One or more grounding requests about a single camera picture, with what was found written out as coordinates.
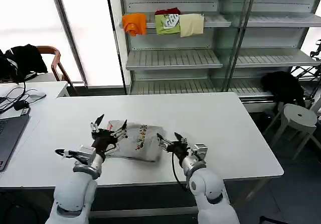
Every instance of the metal shelf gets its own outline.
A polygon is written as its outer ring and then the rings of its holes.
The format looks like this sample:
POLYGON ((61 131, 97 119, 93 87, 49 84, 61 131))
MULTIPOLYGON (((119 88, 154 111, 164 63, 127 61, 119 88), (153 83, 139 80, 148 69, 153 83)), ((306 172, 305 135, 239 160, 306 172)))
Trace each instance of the metal shelf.
MULTIPOLYGON (((212 79, 214 86, 221 86, 222 79, 212 79)), ((239 97, 270 97, 272 94, 262 88, 261 78, 233 78, 229 92, 234 92, 239 97)))
MULTIPOLYGON (((220 60, 228 62, 230 50, 219 50, 220 60)), ((296 48, 241 48, 236 68, 318 66, 319 63, 296 48)))
MULTIPOLYGON (((153 29, 156 28, 155 25, 155 15, 154 13, 145 13, 147 28, 153 29)), ((231 21, 226 20, 222 15, 204 15, 204 27, 230 27, 232 24, 231 21)))
MULTIPOLYGON (((233 20, 233 26, 237 27, 239 19, 233 20)), ((247 27, 321 27, 321 18, 312 14, 253 14, 250 15, 247 27)))
POLYGON ((208 79, 134 81, 131 95, 216 92, 208 79))
POLYGON ((127 70, 220 68, 222 64, 212 50, 130 51, 127 70))

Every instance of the orange cloth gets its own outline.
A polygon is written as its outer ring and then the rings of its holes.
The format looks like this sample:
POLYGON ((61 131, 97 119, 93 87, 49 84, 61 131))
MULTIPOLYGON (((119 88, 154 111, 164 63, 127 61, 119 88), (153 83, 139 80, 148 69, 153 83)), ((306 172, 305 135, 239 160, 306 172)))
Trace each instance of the orange cloth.
POLYGON ((122 17, 122 24, 125 32, 129 32, 131 36, 137 34, 146 35, 146 15, 141 13, 130 14, 122 17))

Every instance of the red cloth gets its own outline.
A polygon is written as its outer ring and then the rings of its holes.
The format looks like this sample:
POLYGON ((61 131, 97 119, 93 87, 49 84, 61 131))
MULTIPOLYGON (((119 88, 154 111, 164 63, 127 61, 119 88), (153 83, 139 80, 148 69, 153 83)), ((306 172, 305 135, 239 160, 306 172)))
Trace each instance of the red cloth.
POLYGON ((155 16, 156 15, 168 15, 168 14, 178 14, 178 15, 180 15, 181 11, 177 7, 175 7, 175 8, 172 8, 172 9, 160 10, 160 11, 156 11, 155 12, 155 16))

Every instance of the white desk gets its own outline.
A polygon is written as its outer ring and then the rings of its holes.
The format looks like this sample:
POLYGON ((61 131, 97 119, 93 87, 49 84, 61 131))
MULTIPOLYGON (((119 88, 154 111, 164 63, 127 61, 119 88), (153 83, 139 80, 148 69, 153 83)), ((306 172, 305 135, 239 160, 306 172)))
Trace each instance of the white desk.
MULTIPOLYGON (((14 83, 3 83, 0 84, 0 96, 6 96, 13 88, 18 87, 17 84, 14 83)), ((21 147, 25 144, 26 140, 32 135, 33 130, 38 126, 42 117, 46 114, 46 112, 51 111, 49 105, 50 103, 55 100, 57 97, 64 96, 68 94, 67 90, 67 82, 59 81, 59 82, 32 82, 26 83, 26 90, 29 89, 37 89, 44 93, 46 93, 46 97, 42 100, 39 100, 35 103, 30 104, 30 118, 28 124, 22 133, 19 142, 15 148, 15 152, 8 163, 10 166, 11 161, 14 160, 15 155, 20 151, 21 147)), ((16 89, 11 94, 10 97, 17 97, 22 93, 22 89, 16 89)), ((10 118, 20 116, 21 111, 15 111, 14 108, 8 110, 7 112, 0 115, 0 119, 10 118)))
MULTIPOLYGON (((0 84, 0 96, 6 96, 13 88, 15 87, 24 87, 23 83, 15 84, 15 83, 1 83, 0 84)), ((66 90, 67 82, 59 81, 59 82, 26 82, 26 90, 29 89, 37 89, 44 92, 47 96, 35 103, 30 104, 31 111, 30 116, 36 113, 41 107, 47 105, 49 101, 56 99, 57 97, 62 97, 67 95, 68 92, 66 90)), ((10 93, 9 97, 17 97, 23 92, 22 89, 16 89, 12 93, 10 93)), ((4 114, 0 115, 0 119, 10 118, 20 116, 21 111, 15 111, 13 108, 4 114)))
MULTIPOLYGON (((73 160, 55 149, 77 150, 91 145, 89 123, 101 114, 108 120, 124 120, 162 126, 166 138, 174 132, 190 143, 209 147, 207 165, 223 179, 266 179, 281 176, 283 169, 248 112, 234 93, 64 97, 54 100, 43 120, 14 154, 0 187, 48 188, 72 172, 73 160)), ((180 180, 183 171, 176 169, 180 180)), ((170 155, 157 163, 107 159, 100 186, 175 183, 170 155)))

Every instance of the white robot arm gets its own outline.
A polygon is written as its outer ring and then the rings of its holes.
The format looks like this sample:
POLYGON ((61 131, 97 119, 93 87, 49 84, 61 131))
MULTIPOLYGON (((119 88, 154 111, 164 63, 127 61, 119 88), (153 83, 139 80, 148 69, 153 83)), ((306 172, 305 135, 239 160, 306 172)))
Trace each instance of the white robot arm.
MULTIPOLYGON (((105 153, 116 148, 118 141, 127 138, 126 122, 120 129, 110 131, 98 128, 102 118, 103 115, 94 124, 91 123, 95 140, 91 147, 82 146, 79 151, 56 150, 57 154, 77 161, 73 173, 55 189, 54 204, 46 224, 89 223, 88 217, 97 187, 95 180, 101 174, 105 153)), ((175 133, 175 136, 178 140, 170 142, 157 135, 159 145, 179 159, 186 175, 187 189, 195 196, 199 210, 198 223, 239 224, 235 210, 222 194, 223 180, 206 167, 204 158, 207 147, 196 144, 191 148, 181 135, 175 133)))
POLYGON ((46 224, 88 224, 88 217, 97 188, 96 179, 101 175, 105 153, 116 148, 116 143, 126 135, 126 122, 116 131, 99 129, 103 119, 91 123, 94 143, 91 147, 81 146, 79 151, 56 150, 56 153, 77 161, 73 172, 54 192, 54 204, 46 224))
POLYGON ((175 136, 178 141, 173 142, 159 134, 157 136, 159 145, 179 159, 186 176, 187 188, 195 196, 199 210, 198 223, 239 224, 235 210, 223 196, 223 179, 206 167, 204 158, 208 148, 203 144, 190 147, 187 140, 177 133, 175 136))

